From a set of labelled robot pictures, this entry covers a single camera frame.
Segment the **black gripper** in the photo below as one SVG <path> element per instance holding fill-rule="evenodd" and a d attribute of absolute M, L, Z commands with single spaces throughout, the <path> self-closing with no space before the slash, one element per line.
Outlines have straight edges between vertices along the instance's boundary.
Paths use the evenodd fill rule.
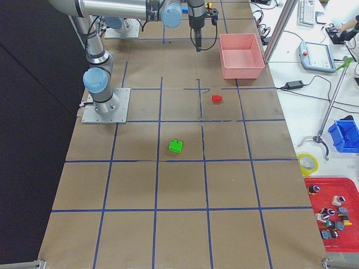
<path fill-rule="evenodd" d="M 200 51 L 200 42 L 202 40 L 201 29 L 205 26 L 205 19 L 211 18 L 211 23 L 216 27 L 215 38 L 218 34 L 218 10 L 207 7 L 190 7 L 189 8 L 189 26 L 195 33 L 195 48 Z"/>

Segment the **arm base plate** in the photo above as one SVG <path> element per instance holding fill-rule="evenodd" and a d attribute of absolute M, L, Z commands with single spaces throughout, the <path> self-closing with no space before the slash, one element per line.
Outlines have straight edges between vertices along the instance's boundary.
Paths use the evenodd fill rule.
<path fill-rule="evenodd" d="M 106 39 L 138 39 L 140 23 L 134 18 L 106 17 Z"/>
<path fill-rule="evenodd" d="M 106 103 L 96 103 L 89 95 L 82 115 L 83 124 L 126 124 L 131 88 L 114 88 Z"/>

